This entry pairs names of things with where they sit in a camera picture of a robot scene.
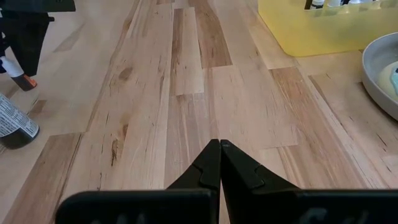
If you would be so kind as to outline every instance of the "can label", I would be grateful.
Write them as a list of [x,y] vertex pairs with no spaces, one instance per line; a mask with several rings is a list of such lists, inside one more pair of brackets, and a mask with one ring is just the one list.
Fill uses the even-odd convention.
[[34,138],[39,126],[26,114],[16,108],[4,95],[0,94],[0,138],[7,136],[21,128]]
[[310,9],[321,9],[323,8],[323,5],[316,5],[316,4],[311,4]]

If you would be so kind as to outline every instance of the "bottle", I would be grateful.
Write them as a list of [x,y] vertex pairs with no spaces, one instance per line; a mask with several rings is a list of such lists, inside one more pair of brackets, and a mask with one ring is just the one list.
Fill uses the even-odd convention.
[[39,126],[0,94],[0,144],[17,149],[31,143]]
[[36,81],[25,75],[23,69],[17,63],[5,56],[0,57],[0,59],[2,67],[22,90],[29,91],[37,86]]
[[329,0],[328,7],[338,7],[341,6],[341,0]]
[[323,8],[323,3],[325,3],[325,0],[313,0],[310,9],[321,9]]

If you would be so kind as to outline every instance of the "yellow plastic bin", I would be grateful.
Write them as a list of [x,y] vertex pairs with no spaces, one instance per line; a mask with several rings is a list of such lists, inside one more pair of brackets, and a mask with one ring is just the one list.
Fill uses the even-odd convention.
[[364,49],[398,32],[398,0],[304,10],[305,0],[259,0],[259,14],[292,56]]

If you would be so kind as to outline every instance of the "wood grain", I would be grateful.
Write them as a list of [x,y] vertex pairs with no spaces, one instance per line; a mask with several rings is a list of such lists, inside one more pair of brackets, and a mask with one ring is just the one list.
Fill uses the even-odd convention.
[[175,0],[157,0],[156,4],[169,4],[173,3]]
[[282,50],[271,31],[257,13],[257,8],[249,5],[249,2],[240,0],[232,1],[236,2],[238,11],[267,68],[275,69],[296,66],[296,59],[287,55]]
[[297,124],[298,145],[279,148],[287,178],[299,187],[364,187],[364,180],[303,84],[300,72],[281,68],[271,73]]
[[174,0],[173,8],[174,9],[183,9],[189,7],[189,0]]
[[170,88],[171,94],[175,96],[204,92],[197,23],[193,7],[174,10]]
[[195,7],[203,68],[232,65],[220,22],[209,0],[188,0]]
[[[75,3],[53,15],[37,88],[0,76],[0,92],[40,126],[28,146],[0,148],[0,223],[50,223],[82,190],[162,189],[211,138],[300,187],[398,187],[398,124],[360,84],[360,51],[292,58],[257,0]],[[72,152],[49,146],[78,133],[67,172]],[[44,188],[35,174],[50,177]]]
[[80,133],[50,136],[5,223],[52,223],[78,149]]
[[[276,104],[278,92],[257,89],[267,84],[260,73],[243,74],[237,67],[229,66],[212,68],[206,76],[212,82],[207,83],[212,87],[207,91],[214,98],[220,139],[229,139],[250,155],[256,150],[297,144],[295,126],[284,111],[283,98]],[[263,98],[265,91],[270,98]]]
[[361,81],[362,53],[352,52],[296,58],[298,69],[303,75],[328,74],[338,78],[341,83]]
[[389,160],[397,154],[397,122],[370,99],[361,83],[347,86],[336,83],[335,79],[327,75],[315,75],[312,82],[368,159],[368,167],[375,169],[378,174],[379,178],[373,181],[373,186],[395,186],[397,174],[389,167],[391,163],[386,163],[384,158]]
[[170,98],[165,186],[184,173],[212,139],[210,125],[204,93]]
[[[124,40],[114,62],[113,77],[99,101],[92,131],[82,139],[64,198],[82,190],[164,185],[172,9],[142,2],[137,13],[133,37]],[[122,75],[126,69],[131,70],[128,78]]]
[[226,208],[223,184],[220,190],[220,220],[219,224],[229,224],[228,209]]

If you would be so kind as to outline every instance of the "white bowl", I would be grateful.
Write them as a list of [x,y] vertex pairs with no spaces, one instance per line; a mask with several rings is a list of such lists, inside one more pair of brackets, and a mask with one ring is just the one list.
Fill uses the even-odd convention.
[[398,32],[371,42],[363,52],[363,85],[373,100],[394,119],[398,120],[398,102],[387,95],[376,83],[387,65],[398,61]]

